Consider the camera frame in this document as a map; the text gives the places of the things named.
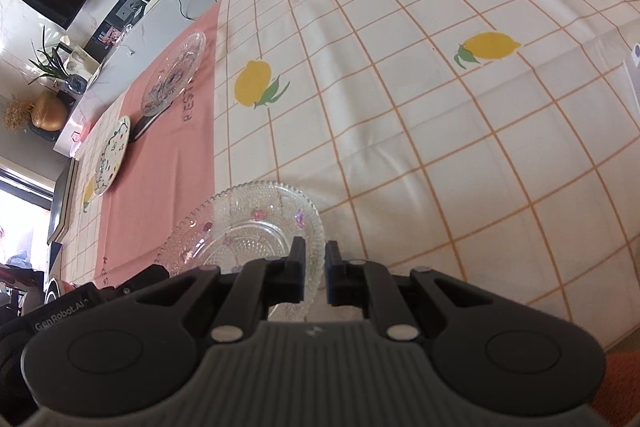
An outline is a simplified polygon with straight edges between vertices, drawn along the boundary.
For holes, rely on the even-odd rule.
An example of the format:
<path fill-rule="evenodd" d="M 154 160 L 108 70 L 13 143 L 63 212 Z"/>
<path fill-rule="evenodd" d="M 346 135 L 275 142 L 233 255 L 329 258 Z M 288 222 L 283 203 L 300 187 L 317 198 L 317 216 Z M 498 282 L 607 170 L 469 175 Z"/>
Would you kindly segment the blue white small box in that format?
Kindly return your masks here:
<path fill-rule="evenodd" d="M 72 283 L 65 282 L 59 277 L 51 277 L 47 286 L 44 288 L 43 303 L 47 305 L 54 300 L 58 300 L 67 293 L 74 291 L 76 286 Z"/>

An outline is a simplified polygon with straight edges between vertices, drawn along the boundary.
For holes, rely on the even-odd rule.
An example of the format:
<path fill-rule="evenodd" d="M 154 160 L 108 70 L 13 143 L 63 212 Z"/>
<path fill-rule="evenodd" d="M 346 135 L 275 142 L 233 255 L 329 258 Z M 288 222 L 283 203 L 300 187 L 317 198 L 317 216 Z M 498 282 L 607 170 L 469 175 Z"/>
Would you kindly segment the checked lemon tablecloth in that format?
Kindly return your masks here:
<path fill-rule="evenodd" d="M 431 265 L 612 346 L 639 327 L 639 0 L 221 0 L 207 55 L 89 193 L 142 74 L 80 151 L 66 281 L 116 285 L 226 188 L 299 187 L 347 256 Z"/>

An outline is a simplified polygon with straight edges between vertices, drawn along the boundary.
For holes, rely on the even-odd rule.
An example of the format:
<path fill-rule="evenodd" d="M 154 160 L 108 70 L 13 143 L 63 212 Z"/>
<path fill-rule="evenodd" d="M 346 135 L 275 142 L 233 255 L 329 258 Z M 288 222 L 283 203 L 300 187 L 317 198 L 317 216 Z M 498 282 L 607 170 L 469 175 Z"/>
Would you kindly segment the white fruity ceramic plate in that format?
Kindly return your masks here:
<path fill-rule="evenodd" d="M 130 130 L 130 118 L 122 116 L 115 127 L 107 133 L 96 162 L 96 170 L 94 170 L 94 195 L 102 196 L 113 184 L 124 161 Z"/>

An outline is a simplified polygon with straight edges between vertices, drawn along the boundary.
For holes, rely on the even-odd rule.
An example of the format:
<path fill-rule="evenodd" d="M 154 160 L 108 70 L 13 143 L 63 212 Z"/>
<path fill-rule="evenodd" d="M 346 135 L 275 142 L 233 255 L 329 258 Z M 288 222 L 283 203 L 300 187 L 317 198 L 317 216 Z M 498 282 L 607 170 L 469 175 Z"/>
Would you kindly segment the black notebook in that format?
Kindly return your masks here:
<path fill-rule="evenodd" d="M 68 210 L 70 210 L 70 194 L 73 192 L 78 161 L 70 161 L 56 179 L 50 210 L 50 223 L 47 244 L 51 246 L 66 231 Z"/>

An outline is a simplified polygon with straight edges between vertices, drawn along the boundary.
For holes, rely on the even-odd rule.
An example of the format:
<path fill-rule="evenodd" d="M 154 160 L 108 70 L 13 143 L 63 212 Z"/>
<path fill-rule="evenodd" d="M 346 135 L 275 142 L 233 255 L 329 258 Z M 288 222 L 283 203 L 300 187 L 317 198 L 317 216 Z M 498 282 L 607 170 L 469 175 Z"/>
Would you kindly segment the green plant in glass vase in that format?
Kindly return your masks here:
<path fill-rule="evenodd" d="M 83 95 L 88 86 L 88 81 L 84 77 L 77 74 L 71 74 L 62 60 L 60 51 L 67 55 L 72 54 L 73 50 L 63 41 L 55 46 L 46 47 L 46 31 L 41 33 L 41 46 L 39 49 L 32 49 L 35 58 L 30 60 L 36 69 L 40 70 L 40 75 L 32 82 L 42 78 L 50 78 L 58 83 L 58 87 L 68 94 Z"/>

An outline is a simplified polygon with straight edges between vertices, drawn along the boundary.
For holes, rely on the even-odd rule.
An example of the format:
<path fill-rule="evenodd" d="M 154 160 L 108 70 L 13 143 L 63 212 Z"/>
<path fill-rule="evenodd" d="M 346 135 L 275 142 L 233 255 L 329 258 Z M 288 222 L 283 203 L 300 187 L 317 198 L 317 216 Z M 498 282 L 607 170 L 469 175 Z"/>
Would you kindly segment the golden brown vase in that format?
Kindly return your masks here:
<path fill-rule="evenodd" d="M 44 131 L 55 132 L 61 130 L 66 123 L 68 109 L 65 104 L 51 92 L 43 92 L 30 110 L 32 124 Z"/>

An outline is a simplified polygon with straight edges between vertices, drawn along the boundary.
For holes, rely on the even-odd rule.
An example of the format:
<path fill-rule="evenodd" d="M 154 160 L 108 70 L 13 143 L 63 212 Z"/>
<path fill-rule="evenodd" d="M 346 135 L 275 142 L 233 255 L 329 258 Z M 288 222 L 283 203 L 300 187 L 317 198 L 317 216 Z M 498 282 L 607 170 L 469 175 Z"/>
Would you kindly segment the clear glass patterned plate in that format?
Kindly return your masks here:
<path fill-rule="evenodd" d="M 142 100 L 143 117 L 155 117 L 186 90 L 200 66 L 206 48 L 204 32 L 192 32 L 172 49 L 154 70 Z"/>

